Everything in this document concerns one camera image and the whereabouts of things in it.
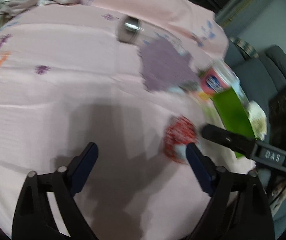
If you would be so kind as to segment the cream plush toy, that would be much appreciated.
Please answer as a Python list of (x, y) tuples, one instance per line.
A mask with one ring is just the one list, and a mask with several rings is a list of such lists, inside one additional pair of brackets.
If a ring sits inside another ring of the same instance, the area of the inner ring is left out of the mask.
[(267, 117), (265, 112), (255, 101), (250, 101), (247, 104), (246, 111), (255, 138), (263, 141), (267, 135)]

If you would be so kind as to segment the mauve soft cloth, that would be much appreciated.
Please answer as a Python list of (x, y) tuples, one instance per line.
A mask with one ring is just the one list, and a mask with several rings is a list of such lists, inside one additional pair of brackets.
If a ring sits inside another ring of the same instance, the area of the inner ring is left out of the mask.
[(165, 38), (141, 46), (139, 55), (144, 85), (150, 92), (199, 82), (199, 77), (190, 67), (192, 55), (189, 52), (181, 55)]

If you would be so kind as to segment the green cardboard box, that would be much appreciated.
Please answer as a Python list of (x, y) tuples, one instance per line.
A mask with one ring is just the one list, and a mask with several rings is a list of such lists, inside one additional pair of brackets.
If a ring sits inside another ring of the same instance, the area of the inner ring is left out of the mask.
[(213, 142), (225, 146), (248, 159), (258, 161), (255, 135), (246, 114), (246, 110), (235, 91), (230, 88), (212, 99), (214, 106), (226, 129), (225, 132), (215, 129)]

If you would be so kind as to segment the grey sofa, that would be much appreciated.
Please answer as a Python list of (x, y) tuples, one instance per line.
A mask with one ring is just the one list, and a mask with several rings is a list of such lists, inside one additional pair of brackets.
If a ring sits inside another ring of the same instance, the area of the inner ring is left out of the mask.
[[(225, 62), (238, 76), (250, 101), (256, 101), (268, 113), (270, 99), (286, 86), (286, 54), (273, 45), (257, 57), (249, 57), (234, 42), (229, 42)], [(286, 199), (273, 218), (276, 239), (284, 239), (286, 231)]]

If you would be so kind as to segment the red knitted item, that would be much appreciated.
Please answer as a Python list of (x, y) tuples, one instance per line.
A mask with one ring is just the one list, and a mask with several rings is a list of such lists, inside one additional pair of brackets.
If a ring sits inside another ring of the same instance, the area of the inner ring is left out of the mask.
[(182, 115), (172, 118), (165, 129), (163, 153), (176, 163), (188, 164), (186, 148), (190, 143), (199, 144), (194, 124)]

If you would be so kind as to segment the pink lidded plastic jar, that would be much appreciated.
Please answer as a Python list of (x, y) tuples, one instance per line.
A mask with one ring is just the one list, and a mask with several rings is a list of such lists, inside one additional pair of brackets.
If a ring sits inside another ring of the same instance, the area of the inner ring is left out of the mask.
[(208, 96), (214, 96), (229, 88), (236, 92), (240, 90), (240, 80), (223, 60), (217, 60), (208, 66), (200, 77), (199, 85)]

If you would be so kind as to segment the pink printed cloth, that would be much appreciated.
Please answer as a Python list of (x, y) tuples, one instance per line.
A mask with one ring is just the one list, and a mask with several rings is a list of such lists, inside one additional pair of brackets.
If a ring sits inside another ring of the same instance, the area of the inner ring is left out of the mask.
[(188, 165), (161, 151), (171, 118), (220, 125), (185, 95), (148, 92), (135, 46), (116, 39), (131, 15), (169, 30), (201, 70), (228, 38), (187, 0), (81, 0), (35, 7), (0, 31), (0, 228), (11, 235), (29, 171), (50, 173), (89, 142), (99, 157), (76, 203), (99, 239), (181, 239), (209, 197)]

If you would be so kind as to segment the glass bottle metal cap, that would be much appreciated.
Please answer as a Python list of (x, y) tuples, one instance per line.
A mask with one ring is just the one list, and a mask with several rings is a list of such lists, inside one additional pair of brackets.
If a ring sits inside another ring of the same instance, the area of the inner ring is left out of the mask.
[(116, 31), (116, 37), (120, 42), (136, 46), (148, 45), (153, 40), (164, 38), (172, 44), (180, 55), (186, 53), (178, 37), (163, 28), (131, 16), (125, 16), (121, 20)]

